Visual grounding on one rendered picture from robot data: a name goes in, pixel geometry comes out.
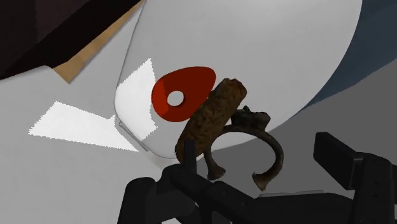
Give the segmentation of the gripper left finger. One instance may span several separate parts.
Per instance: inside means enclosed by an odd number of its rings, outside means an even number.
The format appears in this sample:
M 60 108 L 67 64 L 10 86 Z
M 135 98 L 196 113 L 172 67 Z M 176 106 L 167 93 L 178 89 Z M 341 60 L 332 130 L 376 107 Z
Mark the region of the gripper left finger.
M 117 224 L 258 224 L 254 199 L 197 174 L 195 141 L 185 140 L 183 162 L 166 167 L 158 181 L 136 178 L 126 188 Z

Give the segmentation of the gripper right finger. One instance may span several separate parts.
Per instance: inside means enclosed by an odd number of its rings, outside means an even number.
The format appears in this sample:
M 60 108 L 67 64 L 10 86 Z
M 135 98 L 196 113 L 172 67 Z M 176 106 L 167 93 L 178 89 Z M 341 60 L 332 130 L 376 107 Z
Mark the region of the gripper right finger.
M 354 151 L 328 132 L 318 132 L 314 160 L 354 198 L 348 224 L 396 224 L 394 165 L 372 153 Z

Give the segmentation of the brown rough cylinder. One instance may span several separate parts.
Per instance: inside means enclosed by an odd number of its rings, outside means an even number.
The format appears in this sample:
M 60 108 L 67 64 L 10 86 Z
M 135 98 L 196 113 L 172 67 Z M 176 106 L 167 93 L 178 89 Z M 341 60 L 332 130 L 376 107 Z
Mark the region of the brown rough cylinder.
M 178 161 L 184 160 L 186 139 L 195 141 L 196 156 L 208 150 L 246 95 L 239 80 L 223 79 L 186 123 L 175 146 Z

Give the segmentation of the red teardrop disc with hole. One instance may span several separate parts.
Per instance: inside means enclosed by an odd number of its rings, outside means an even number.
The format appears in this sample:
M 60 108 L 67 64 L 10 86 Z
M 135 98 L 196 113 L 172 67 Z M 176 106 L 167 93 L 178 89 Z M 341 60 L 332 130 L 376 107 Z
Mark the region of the red teardrop disc with hole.
M 185 121 L 205 102 L 215 81 L 216 73 L 210 67 L 193 66 L 170 72 L 153 86 L 153 109 L 168 122 Z M 176 91 L 183 94 L 183 101 L 173 106 L 168 103 L 168 96 Z

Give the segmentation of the white toilet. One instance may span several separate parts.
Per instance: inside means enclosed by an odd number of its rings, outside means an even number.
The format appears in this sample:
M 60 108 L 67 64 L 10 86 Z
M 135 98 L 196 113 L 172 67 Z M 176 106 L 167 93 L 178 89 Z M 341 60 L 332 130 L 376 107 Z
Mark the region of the white toilet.
M 335 72 L 356 30 L 362 0 L 145 0 L 115 93 L 118 119 L 165 158 L 184 122 L 161 119 L 155 82 L 190 66 L 247 89 L 244 105 L 271 117 L 272 130 L 300 111 Z

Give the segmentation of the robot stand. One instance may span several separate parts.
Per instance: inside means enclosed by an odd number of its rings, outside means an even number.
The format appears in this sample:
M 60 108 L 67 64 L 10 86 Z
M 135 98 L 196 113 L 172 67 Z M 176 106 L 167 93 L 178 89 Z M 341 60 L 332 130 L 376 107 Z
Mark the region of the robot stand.
M 0 80 L 57 67 L 140 0 L 0 0 Z

